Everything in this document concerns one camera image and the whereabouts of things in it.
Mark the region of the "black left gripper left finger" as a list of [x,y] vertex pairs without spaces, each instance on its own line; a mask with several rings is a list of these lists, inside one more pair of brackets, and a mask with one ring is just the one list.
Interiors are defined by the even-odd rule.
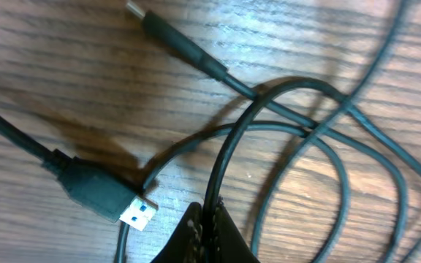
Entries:
[[202,261],[202,206],[192,202],[167,244],[151,263],[198,263]]

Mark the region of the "black cable silver plug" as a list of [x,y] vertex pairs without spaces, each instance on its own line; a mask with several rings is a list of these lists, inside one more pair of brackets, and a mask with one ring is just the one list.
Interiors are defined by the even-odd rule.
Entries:
[[[270,204],[272,193],[276,190],[285,169],[292,166],[298,156],[302,155],[309,146],[315,145],[318,148],[323,148],[324,144],[321,138],[323,136],[328,136],[334,140],[356,148],[357,150],[369,155],[371,158],[376,159],[395,178],[399,194],[399,208],[394,232],[390,243],[384,252],[384,256],[382,257],[383,262],[388,262],[391,258],[393,258],[395,249],[398,246],[406,227],[408,206],[406,181],[397,167],[388,159],[383,157],[382,154],[376,152],[369,146],[352,139],[351,137],[331,129],[330,126],[338,117],[345,114],[350,115],[364,128],[364,130],[391,150],[404,163],[408,164],[409,167],[421,177],[421,163],[419,163],[415,157],[409,154],[398,143],[374,125],[355,105],[356,98],[367,86],[392,46],[396,34],[402,26],[408,6],[408,1],[400,1],[398,3],[396,15],[391,23],[389,33],[384,38],[382,46],[377,50],[374,60],[368,66],[363,77],[350,94],[343,94],[330,84],[321,80],[298,78],[281,83],[270,89],[265,94],[260,95],[256,91],[250,89],[247,85],[243,84],[237,78],[230,75],[225,66],[206,53],[201,47],[196,45],[176,28],[172,27],[167,21],[159,17],[155,12],[150,10],[144,11],[133,1],[128,1],[126,3],[126,8],[140,19],[141,26],[143,27],[143,31],[145,33],[162,41],[168,47],[178,51],[183,57],[190,60],[201,72],[204,72],[215,80],[223,82],[225,85],[237,91],[240,95],[252,100],[252,104],[246,109],[236,123],[196,133],[173,145],[163,157],[151,161],[145,169],[148,173],[146,180],[152,181],[155,176],[159,174],[159,170],[164,167],[173,156],[178,155],[182,150],[189,150],[203,140],[207,140],[211,137],[221,134],[227,135],[227,138],[217,156],[216,163],[213,166],[213,170],[208,181],[208,188],[206,190],[203,215],[205,218],[210,218],[216,213],[219,191],[224,178],[224,173],[226,172],[227,166],[236,147],[238,146],[238,143],[240,142],[241,137],[246,131],[258,128],[265,130],[274,128],[283,131],[290,130],[292,132],[297,132],[298,135],[303,138],[303,141],[284,160],[281,161],[281,167],[279,167],[276,171],[273,182],[270,184],[268,192],[264,197],[257,214],[251,238],[251,252],[256,254],[259,249],[259,238],[262,231],[262,223],[265,218],[265,212]],[[274,99],[278,95],[296,88],[310,88],[319,91],[325,96],[337,101],[338,106],[329,116],[326,117],[326,119],[323,120],[323,122],[318,123],[275,102]],[[404,256],[403,261],[412,262],[420,254],[421,237],[417,240],[407,255]]]

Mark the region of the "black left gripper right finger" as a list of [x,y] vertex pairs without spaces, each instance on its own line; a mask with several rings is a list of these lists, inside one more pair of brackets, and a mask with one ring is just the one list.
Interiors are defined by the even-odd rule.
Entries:
[[213,216],[213,232],[210,242],[210,262],[259,263],[246,245],[234,221],[219,200]]

